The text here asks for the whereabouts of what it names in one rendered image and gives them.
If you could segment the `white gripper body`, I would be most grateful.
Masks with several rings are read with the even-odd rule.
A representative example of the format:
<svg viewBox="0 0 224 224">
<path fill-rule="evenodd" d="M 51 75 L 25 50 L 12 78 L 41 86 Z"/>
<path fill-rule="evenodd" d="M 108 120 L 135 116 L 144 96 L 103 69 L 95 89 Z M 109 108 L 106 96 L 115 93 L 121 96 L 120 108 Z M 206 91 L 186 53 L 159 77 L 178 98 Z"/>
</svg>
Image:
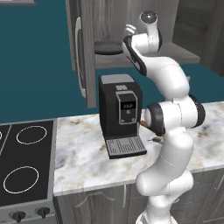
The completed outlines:
<svg viewBox="0 0 224 224">
<path fill-rule="evenodd" d="M 137 28 L 132 24 L 126 24 L 125 35 L 132 36 L 137 34 Z"/>
</svg>

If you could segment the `dark grey pan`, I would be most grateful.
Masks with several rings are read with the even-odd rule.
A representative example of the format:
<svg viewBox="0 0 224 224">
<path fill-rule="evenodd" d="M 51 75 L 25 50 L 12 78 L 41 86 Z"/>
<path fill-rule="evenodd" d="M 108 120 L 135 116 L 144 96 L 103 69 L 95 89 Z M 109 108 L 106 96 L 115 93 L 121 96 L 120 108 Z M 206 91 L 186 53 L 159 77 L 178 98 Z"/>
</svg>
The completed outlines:
<svg viewBox="0 0 224 224">
<path fill-rule="evenodd" d="M 123 52 L 122 44 L 117 41 L 96 41 L 94 52 L 99 55 L 117 55 Z"/>
</svg>

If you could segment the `black glass stove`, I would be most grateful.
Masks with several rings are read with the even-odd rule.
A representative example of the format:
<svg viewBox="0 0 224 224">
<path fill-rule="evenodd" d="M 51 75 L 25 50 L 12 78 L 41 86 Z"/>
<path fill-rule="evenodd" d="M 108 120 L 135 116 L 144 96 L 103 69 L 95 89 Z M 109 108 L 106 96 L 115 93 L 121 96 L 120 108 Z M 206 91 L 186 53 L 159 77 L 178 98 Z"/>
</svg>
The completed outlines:
<svg viewBox="0 0 224 224">
<path fill-rule="evenodd" d="M 53 204 L 56 121 L 0 124 L 0 224 L 58 224 Z M 50 213 L 43 219 L 41 207 Z M 15 212 L 25 217 L 17 223 Z"/>
</svg>

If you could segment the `grey wood base cabinet door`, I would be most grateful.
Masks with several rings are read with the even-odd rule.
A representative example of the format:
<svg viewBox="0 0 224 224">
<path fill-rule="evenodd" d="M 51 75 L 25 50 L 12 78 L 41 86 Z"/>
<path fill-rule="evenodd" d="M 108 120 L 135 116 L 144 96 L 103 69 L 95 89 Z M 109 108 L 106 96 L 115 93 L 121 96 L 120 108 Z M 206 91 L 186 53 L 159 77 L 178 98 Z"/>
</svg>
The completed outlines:
<svg viewBox="0 0 224 224">
<path fill-rule="evenodd" d="M 58 196 L 63 224 L 127 224 L 130 186 L 123 209 L 123 185 Z"/>
</svg>

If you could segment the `black stove knob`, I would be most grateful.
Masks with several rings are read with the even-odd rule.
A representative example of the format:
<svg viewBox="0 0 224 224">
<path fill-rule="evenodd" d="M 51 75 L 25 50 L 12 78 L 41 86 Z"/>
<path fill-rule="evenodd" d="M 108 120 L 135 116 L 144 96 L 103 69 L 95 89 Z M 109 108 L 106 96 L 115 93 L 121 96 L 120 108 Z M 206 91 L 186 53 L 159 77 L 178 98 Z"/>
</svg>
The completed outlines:
<svg viewBox="0 0 224 224">
<path fill-rule="evenodd" d="M 50 209 L 48 207 L 41 207 L 37 214 L 40 215 L 43 219 L 50 213 Z"/>
<path fill-rule="evenodd" d="M 19 223 L 25 217 L 24 212 L 15 212 L 12 214 L 12 219 Z"/>
</svg>

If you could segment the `black coffee machine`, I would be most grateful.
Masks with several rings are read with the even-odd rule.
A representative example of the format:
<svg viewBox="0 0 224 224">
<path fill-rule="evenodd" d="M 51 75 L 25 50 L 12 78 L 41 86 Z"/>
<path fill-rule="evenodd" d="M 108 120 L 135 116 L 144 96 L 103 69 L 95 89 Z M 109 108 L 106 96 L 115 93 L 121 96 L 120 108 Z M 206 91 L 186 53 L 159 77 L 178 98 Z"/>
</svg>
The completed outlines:
<svg viewBox="0 0 224 224">
<path fill-rule="evenodd" d="M 101 75 L 100 125 L 110 159 L 145 155 L 139 136 L 143 93 L 129 74 Z"/>
</svg>

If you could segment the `small dark utensil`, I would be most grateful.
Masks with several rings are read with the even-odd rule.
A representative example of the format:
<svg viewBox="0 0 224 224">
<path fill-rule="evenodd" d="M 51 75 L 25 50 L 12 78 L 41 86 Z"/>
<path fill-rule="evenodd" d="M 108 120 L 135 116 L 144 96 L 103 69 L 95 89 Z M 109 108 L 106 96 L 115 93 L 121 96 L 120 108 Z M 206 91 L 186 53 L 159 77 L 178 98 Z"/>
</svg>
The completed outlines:
<svg viewBox="0 0 224 224">
<path fill-rule="evenodd" d="M 159 143 L 159 144 L 163 144 L 164 139 L 161 136 L 155 136 L 152 139 L 148 140 L 148 141 L 152 141 L 155 143 Z"/>
</svg>

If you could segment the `grey range hood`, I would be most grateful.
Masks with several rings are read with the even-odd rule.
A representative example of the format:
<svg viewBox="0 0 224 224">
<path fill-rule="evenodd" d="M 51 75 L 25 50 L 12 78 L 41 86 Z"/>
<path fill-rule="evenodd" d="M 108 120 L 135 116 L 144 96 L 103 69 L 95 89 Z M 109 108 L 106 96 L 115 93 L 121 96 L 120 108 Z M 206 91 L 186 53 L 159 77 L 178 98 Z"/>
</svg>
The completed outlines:
<svg viewBox="0 0 224 224">
<path fill-rule="evenodd" d="M 36 5 L 36 0 L 0 0 L 0 6 Z"/>
</svg>

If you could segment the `grey wood wall cabinet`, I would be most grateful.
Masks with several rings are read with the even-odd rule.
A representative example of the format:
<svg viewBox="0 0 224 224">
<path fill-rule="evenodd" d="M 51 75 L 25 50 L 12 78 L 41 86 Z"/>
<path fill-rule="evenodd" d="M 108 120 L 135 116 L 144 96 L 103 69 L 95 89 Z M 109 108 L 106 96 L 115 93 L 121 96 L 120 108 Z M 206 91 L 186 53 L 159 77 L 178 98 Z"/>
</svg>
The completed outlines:
<svg viewBox="0 0 224 224">
<path fill-rule="evenodd" d="M 163 44 L 154 56 L 167 56 L 178 63 L 199 63 L 200 57 L 172 41 L 179 0 L 93 0 L 94 40 L 122 41 L 126 24 L 135 25 L 143 11 L 157 13 Z"/>
</svg>

